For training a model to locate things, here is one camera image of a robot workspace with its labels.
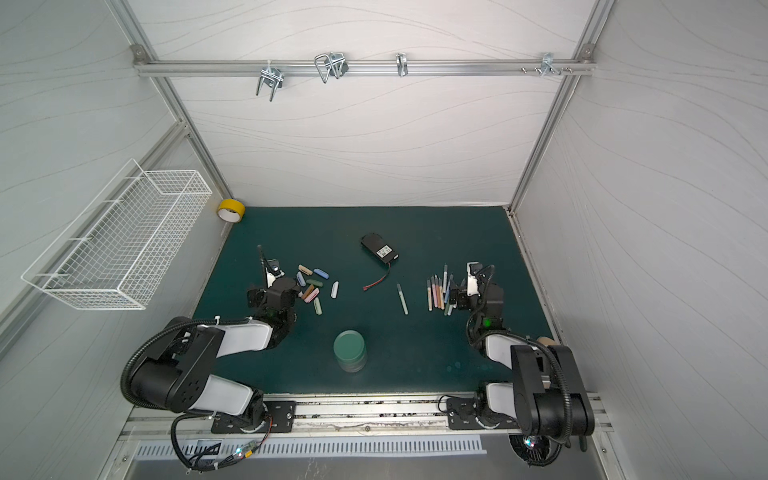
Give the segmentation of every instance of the white wire mesh basket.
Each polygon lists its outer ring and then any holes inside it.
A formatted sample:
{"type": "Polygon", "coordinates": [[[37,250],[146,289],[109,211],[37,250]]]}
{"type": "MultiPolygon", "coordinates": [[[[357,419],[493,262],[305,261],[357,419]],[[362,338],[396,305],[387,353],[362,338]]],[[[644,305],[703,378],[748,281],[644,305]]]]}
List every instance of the white wire mesh basket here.
{"type": "Polygon", "coordinates": [[[131,161],[22,279],[78,310],[143,310],[210,195],[196,170],[131,161]],[[102,199],[115,181],[119,194],[102,199]]]}

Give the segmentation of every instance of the horizontal metal bar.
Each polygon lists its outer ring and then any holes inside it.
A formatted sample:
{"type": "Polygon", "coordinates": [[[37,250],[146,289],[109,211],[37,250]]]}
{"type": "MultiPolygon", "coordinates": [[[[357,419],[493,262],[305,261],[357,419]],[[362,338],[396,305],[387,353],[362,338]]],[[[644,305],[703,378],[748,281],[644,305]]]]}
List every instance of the horizontal metal bar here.
{"type": "MultiPolygon", "coordinates": [[[[351,77],[397,77],[395,60],[348,60],[351,77]]],[[[285,77],[317,77],[311,60],[271,61],[285,77]]],[[[150,61],[134,65],[140,77],[258,77],[267,61],[150,61]]],[[[534,75],[541,60],[408,60],[408,76],[534,75]]],[[[562,75],[591,75],[595,63],[554,60],[562,75]]]]}

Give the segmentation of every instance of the green lid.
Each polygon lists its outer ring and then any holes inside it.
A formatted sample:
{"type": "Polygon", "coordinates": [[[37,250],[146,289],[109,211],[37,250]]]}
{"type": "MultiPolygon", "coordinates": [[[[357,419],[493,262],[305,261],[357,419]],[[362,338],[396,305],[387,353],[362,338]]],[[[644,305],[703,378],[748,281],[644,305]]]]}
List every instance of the green lid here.
{"type": "Polygon", "coordinates": [[[340,362],[358,362],[366,354],[366,342],[355,330],[345,330],[333,341],[333,354],[340,362]]]}

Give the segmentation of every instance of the green tabletop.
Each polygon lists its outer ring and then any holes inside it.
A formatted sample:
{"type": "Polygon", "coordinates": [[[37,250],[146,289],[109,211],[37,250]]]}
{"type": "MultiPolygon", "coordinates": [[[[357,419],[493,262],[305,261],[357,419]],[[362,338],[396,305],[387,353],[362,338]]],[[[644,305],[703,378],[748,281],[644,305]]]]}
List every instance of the green tabletop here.
{"type": "Polygon", "coordinates": [[[325,270],[320,302],[296,301],[298,320],[277,348],[217,360],[215,373],[271,393],[448,392],[474,390],[482,380],[509,379],[509,370],[469,347],[468,312],[451,316],[427,309],[426,280],[449,265],[457,283],[466,263],[496,267],[505,292],[505,325],[532,337],[551,336],[528,271],[501,207],[302,207],[246,210],[233,226],[195,312],[196,319],[251,314],[246,291],[260,283],[257,245],[278,259],[286,275],[301,263],[325,270]],[[360,245],[376,232],[400,253],[389,277],[386,266],[360,245]],[[337,298],[330,297],[339,282],[337,298]],[[397,292],[408,305],[405,315],[397,292]],[[344,330],[365,339],[367,364],[344,372],[333,341],[344,330]]]}

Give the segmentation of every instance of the roll of tape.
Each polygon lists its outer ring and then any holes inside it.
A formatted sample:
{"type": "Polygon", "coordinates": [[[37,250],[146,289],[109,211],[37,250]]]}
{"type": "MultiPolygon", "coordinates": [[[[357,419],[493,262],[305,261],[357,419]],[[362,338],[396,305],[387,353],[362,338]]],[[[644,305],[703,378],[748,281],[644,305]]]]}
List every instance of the roll of tape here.
{"type": "Polygon", "coordinates": [[[237,223],[243,219],[244,214],[245,205],[237,200],[227,198],[219,204],[219,218],[225,222],[237,223]]]}

